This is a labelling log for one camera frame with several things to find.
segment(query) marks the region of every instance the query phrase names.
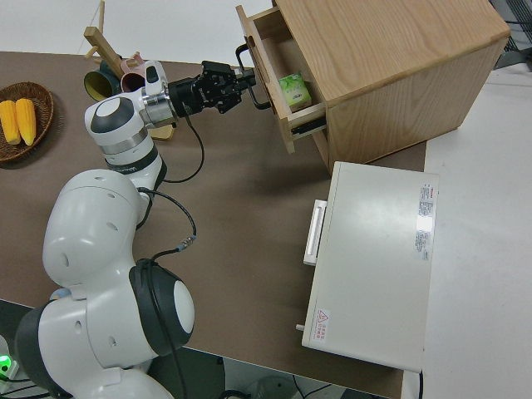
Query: green light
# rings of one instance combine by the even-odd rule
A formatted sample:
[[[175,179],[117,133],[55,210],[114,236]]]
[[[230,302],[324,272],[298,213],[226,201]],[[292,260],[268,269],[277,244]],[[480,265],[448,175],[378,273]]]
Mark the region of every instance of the green light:
[[[0,371],[6,372],[11,367],[11,358],[7,355],[0,356]]]

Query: brown table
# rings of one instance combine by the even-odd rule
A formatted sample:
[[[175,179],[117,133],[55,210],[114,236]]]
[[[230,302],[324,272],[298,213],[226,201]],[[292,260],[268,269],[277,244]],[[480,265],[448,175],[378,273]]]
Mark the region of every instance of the brown table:
[[[170,81],[200,72],[194,64],[164,65]],[[83,124],[93,101],[82,81],[95,67],[79,56],[0,52],[0,87],[34,81],[56,103],[52,128],[32,156],[0,170],[1,299],[28,306],[48,300],[56,286],[42,267],[42,243],[57,195],[77,173],[106,168]],[[312,138],[287,154],[272,112],[256,110],[248,94],[226,115],[205,110],[191,120],[204,141],[204,168],[187,183],[160,187],[185,205],[198,226],[190,249],[160,259],[195,301],[187,346],[399,397],[402,371],[302,347],[295,330],[305,320],[313,279],[313,268],[303,264],[313,201],[327,198],[330,183]],[[172,140],[156,144],[168,179],[187,176],[200,161],[183,121]],[[377,164],[422,170],[424,154],[425,146],[417,145]],[[158,198],[135,236],[135,259],[170,249],[188,234],[186,217]]]

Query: corn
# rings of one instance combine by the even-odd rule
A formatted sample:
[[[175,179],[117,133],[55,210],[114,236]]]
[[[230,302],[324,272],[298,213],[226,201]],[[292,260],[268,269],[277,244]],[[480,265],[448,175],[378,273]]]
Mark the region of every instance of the corn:
[[[3,135],[6,137],[6,142],[11,145],[20,143],[17,112],[13,101],[5,100],[0,102],[0,121],[2,122]]]
[[[26,145],[33,144],[37,134],[37,125],[35,123],[35,107],[31,100],[21,98],[17,100],[17,123],[18,130]]]

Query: label sticker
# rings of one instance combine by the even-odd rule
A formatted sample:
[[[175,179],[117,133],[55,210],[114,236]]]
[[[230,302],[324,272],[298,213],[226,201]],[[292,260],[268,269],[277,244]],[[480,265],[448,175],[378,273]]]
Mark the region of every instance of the label sticker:
[[[423,260],[429,260],[431,257],[436,196],[436,188],[429,183],[420,188],[414,249],[416,257]]]
[[[314,315],[313,341],[325,342],[327,336],[327,326],[331,313],[325,309],[317,309]]]

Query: open drawer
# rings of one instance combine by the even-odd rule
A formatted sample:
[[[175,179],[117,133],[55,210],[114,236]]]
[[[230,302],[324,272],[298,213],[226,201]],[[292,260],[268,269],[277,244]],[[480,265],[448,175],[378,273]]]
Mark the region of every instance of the open drawer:
[[[242,6],[237,6],[236,10],[255,69],[278,117],[284,144],[287,151],[293,153],[295,140],[326,128],[323,96],[278,7],[251,17],[245,15]],[[313,103],[301,111],[292,112],[278,80],[296,72],[302,74]]]

